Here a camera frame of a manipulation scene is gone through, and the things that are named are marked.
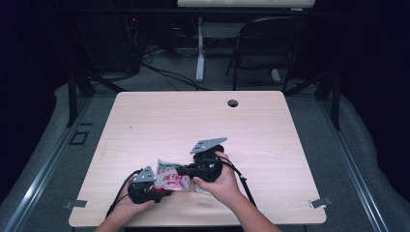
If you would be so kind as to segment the person's right hand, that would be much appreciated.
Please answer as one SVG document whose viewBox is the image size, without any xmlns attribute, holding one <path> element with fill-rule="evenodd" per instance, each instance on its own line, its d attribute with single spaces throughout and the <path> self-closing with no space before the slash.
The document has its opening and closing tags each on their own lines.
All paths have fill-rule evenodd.
<svg viewBox="0 0 410 232">
<path fill-rule="evenodd" d="M 210 192 L 220 203 L 230 208 L 243 195 L 239 190 L 233 170 L 226 164 L 222 165 L 220 176 L 208 183 L 199 177 L 193 178 L 194 183 L 201 189 Z"/>
</svg>

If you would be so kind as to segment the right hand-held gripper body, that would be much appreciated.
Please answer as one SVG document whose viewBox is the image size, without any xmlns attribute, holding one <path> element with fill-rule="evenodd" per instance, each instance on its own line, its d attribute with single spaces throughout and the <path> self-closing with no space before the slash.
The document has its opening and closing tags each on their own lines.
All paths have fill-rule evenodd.
<svg viewBox="0 0 410 232">
<path fill-rule="evenodd" d="M 198 177 L 207 183 L 214 182 L 222 171 L 222 164 L 217 152 L 224 152 L 221 143 L 226 137 L 199 140 L 191 150 L 193 163 L 190 177 Z"/>
</svg>

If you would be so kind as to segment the white desk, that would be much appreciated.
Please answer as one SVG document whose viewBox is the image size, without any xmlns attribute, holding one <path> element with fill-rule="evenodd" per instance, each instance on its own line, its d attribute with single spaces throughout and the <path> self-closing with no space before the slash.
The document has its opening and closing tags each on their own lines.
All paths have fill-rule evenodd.
<svg viewBox="0 0 410 232">
<path fill-rule="evenodd" d="M 177 0 L 177 6 L 183 10 L 287 10 L 291 13 L 312 9 L 316 0 Z M 198 58 L 196 81 L 204 80 L 205 39 L 227 39 L 238 35 L 242 22 L 212 22 L 210 18 L 198 15 L 197 40 Z"/>
</svg>

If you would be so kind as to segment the grey metal clip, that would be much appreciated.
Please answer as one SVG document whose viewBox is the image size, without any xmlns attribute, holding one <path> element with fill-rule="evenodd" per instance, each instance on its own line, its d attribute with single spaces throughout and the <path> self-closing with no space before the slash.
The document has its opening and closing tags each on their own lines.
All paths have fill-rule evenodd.
<svg viewBox="0 0 410 232">
<path fill-rule="evenodd" d="M 72 210 L 73 208 L 84 208 L 86 204 L 87 202 L 84 200 L 67 201 L 64 205 L 64 208 L 70 210 Z"/>
<path fill-rule="evenodd" d="M 319 198 L 313 201 L 309 202 L 309 205 L 314 208 L 326 208 L 328 205 L 331 205 L 333 203 L 333 200 L 329 197 L 325 197 L 325 198 Z"/>
</svg>

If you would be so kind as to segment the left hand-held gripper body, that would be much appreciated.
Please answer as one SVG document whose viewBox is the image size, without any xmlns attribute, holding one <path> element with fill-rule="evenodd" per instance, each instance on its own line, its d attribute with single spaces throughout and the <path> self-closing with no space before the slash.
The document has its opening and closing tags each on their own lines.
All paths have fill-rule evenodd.
<svg viewBox="0 0 410 232">
<path fill-rule="evenodd" d="M 155 203 L 160 203 L 163 194 L 160 191 L 152 190 L 155 181 L 156 176 L 151 166 L 138 170 L 128 187 L 128 195 L 132 202 L 142 204 L 153 200 Z"/>
</svg>

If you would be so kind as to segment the dark equipment with red light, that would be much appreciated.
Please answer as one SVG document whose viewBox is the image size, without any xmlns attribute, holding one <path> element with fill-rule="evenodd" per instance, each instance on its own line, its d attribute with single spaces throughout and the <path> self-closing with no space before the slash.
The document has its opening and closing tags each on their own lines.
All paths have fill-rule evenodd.
<svg viewBox="0 0 410 232">
<path fill-rule="evenodd" d="M 138 72 L 138 20 L 133 16 L 108 14 L 80 15 L 76 25 L 93 68 L 99 73 Z"/>
</svg>

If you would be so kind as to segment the red and white plastic bag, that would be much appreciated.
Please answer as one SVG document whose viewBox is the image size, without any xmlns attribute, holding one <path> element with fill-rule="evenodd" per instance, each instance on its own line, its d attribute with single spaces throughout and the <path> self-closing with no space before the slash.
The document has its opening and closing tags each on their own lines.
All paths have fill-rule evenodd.
<svg viewBox="0 0 410 232">
<path fill-rule="evenodd" d="M 171 191 L 191 191 L 192 181 L 188 176 L 180 175 L 177 167 L 182 167 L 182 164 L 158 159 L 154 187 Z"/>
</svg>

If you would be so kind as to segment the aluminium floor rail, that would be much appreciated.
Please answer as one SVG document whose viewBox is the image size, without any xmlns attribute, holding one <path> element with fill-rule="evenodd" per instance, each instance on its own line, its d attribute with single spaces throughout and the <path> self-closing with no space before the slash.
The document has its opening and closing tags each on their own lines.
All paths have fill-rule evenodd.
<svg viewBox="0 0 410 232">
<path fill-rule="evenodd" d="M 361 171 L 357 163 L 355 162 L 350 149 L 343 137 L 343 134 L 340 130 L 337 130 L 331 119 L 331 110 L 325 101 L 319 101 L 318 106 L 325 118 L 325 121 L 332 132 L 333 137 L 337 142 L 337 146 L 341 152 L 341 160 L 349 178 L 352 182 L 352 185 L 359 197 L 361 205 L 366 212 L 366 216 L 373 228 L 374 232 L 390 232 L 385 220 L 380 214 L 380 211 L 374 201 L 372 194 L 367 187 L 367 184 L 363 178 Z"/>
<path fill-rule="evenodd" d="M 91 102 L 92 98 L 82 99 L 75 111 L 76 116 L 71 121 L 65 114 L 69 110 L 69 103 L 58 100 L 38 146 L 11 192 L 0 205 L 0 232 L 22 231 L 63 157 L 63 150 L 74 136 L 78 120 Z"/>
</svg>

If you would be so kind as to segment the person's left hand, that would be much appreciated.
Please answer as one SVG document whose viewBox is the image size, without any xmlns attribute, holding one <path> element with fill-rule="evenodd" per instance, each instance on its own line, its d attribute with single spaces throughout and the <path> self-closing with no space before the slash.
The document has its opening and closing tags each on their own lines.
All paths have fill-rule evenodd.
<svg viewBox="0 0 410 232">
<path fill-rule="evenodd" d="M 114 213 L 117 215 L 124 215 L 125 217 L 131 220 L 135 218 L 138 214 L 153 207 L 155 205 L 155 202 L 147 201 L 141 204 L 133 203 L 128 196 L 128 186 L 129 184 L 126 184 L 122 189 L 120 196 L 116 199 L 116 204 L 111 214 Z"/>
</svg>

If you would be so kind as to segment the black folding chair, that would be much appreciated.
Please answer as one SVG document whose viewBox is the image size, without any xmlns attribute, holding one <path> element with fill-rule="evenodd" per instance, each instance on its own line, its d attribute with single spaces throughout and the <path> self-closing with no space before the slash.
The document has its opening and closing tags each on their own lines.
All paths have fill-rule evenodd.
<svg viewBox="0 0 410 232">
<path fill-rule="evenodd" d="M 308 24 L 297 16 L 264 16 L 251 20 L 240 30 L 225 74 L 233 69 L 237 89 L 238 70 L 286 69 L 282 91 L 286 90 Z"/>
</svg>

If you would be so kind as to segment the black metal stand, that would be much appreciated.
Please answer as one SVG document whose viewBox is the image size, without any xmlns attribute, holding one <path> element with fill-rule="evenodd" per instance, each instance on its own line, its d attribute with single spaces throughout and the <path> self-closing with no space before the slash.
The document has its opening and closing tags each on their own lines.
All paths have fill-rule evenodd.
<svg viewBox="0 0 410 232">
<path fill-rule="evenodd" d="M 125 89 L 117 86 L 111 81 L 103 78 L 96 72 L 91 72 L 84 69 L 75 69 L 68 76 L 68 93 L 69 93 L 69 122 L 70 127 L 77 118 L 77 92 L 79 91 L 84 97 L 91 98 L 95 95 L 96 91 L 91 84 L 91 81 L 97 81 L 108 89 L 120 93 Z"/>
<path fill-rule="evenodd" d="M 337 131 L 340 130 L 339 126 L 339 103 L 340 103 L 340 87 L 341 87 L 341 78 L 336 71 L 325 71 L 311 79 L 305 80 L 296 87 L 293 87 L 289 90 L 285 90 L 283 94 L 285 96 L 292 96 L 296 93 L 306 89 L 310 84 L 315 82 L 319 83 L 319 87 L 314 93 L 314 97 L 317 101 L 325 101 L 329 95 L 332 95 L 332 104 L 331 104 L 331 122 Z"/>
</svg>

